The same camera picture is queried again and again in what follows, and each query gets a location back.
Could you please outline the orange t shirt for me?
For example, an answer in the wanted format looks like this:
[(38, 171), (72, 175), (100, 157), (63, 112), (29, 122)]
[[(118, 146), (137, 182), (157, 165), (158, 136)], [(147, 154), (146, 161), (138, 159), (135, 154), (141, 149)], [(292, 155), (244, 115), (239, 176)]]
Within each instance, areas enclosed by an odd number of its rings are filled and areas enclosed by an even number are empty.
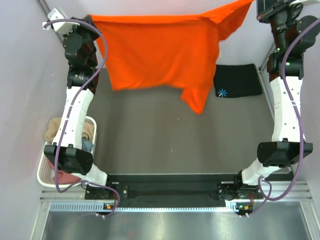
[(241, 27), (251, 4), (236, 0), (188, 15), (93, 15), (112, 89), (171, 86), (201, 114), (214, 84), (220, 42)]

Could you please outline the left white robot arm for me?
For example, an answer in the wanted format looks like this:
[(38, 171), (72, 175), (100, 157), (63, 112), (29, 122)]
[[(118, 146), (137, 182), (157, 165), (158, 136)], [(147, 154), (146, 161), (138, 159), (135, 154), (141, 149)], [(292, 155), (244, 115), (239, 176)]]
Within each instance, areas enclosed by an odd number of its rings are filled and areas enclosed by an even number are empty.
[(80, 178), (81, 183), (96, 186), (102, 198), (109, 198), (114, 191), (108, 183), (108, 174), (93, 163), (93, 154), (85, 151), (82, 133), (87, 111), (95, 95), (99, 72), (95, 40), (102, 33), (90, 16), (84, 19), (57, 18), (43, 22), (44, 29), (52, 28), (63, 35), (64, 56), (68, 61), (65, 106), (57, 134), (50, 145), (44, 147), (44, 155), (54, 166), (54, 181), (58, 192), (58, 173), (63, 171)]

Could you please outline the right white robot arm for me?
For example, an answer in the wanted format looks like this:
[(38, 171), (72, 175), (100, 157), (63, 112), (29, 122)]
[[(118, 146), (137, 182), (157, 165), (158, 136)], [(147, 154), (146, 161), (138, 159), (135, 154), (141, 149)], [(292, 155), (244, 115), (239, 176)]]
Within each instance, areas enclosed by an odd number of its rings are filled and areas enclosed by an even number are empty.
[(237, 176), (233, 192), (245, 198), (258, 185), (259, 177), (294, 165), (313, 151), (300, 133), (300, 91), (304, 77), (304, 53), (316, 42), (320, 20), (313, 15), (298, 18), (317, 0), (259, 0), (257, 20), (270, 24), (275, 49), (269, 55), (267, 72), (273, 94), (274, 129), (270, 142), (257, 147), (256, 160)]

